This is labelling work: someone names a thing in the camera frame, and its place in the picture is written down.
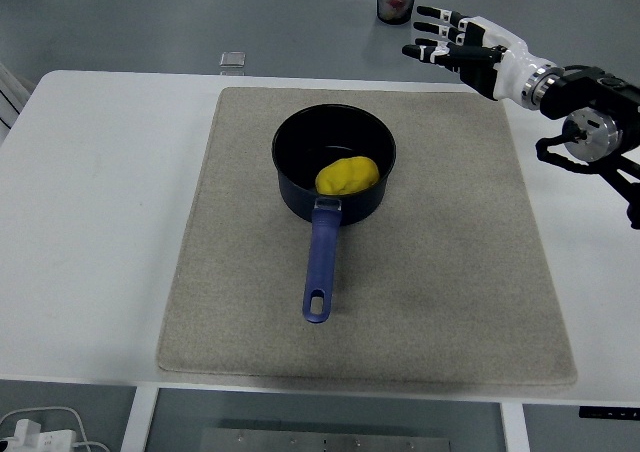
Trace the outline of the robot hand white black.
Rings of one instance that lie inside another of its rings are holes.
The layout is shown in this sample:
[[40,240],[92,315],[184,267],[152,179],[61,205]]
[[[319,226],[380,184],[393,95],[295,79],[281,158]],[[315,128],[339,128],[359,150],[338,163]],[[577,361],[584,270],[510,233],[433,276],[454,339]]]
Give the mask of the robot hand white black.
[[504,27],[481,16],[419,6],[423,19],[413,23],[426,38],[405,45],[402,53],[421,63],[445,68],[462,83],[490,100],[510,99],[534,110],[536,91],[548,78],[564,69],[529,52],[526,42]]

